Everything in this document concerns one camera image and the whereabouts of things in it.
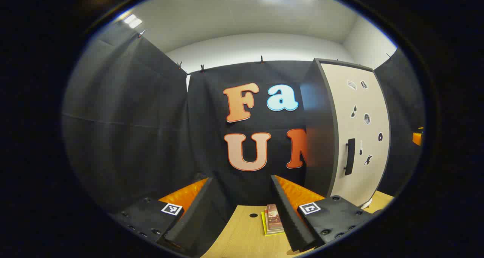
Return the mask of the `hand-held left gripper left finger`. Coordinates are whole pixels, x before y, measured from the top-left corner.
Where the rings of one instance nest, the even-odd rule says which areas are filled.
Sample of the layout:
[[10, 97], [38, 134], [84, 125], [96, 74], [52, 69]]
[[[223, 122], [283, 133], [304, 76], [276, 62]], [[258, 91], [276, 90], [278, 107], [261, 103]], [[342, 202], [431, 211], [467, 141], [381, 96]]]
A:
[[110, 216], [144, 241], [191, 255], [209, 213], [212, 189], [213, 179], [205, 178], [164, 198], [150, 193]]

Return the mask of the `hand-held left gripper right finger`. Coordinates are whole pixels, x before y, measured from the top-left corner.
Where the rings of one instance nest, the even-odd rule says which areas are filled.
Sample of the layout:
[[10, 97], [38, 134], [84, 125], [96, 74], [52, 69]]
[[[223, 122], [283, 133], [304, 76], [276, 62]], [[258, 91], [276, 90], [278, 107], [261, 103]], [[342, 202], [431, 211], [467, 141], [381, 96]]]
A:
[[275, 205], [292, 251], [304, 252], [339, 239], [369, 222], [369, 213], [341, 196], [323, 197], [272, 175]]

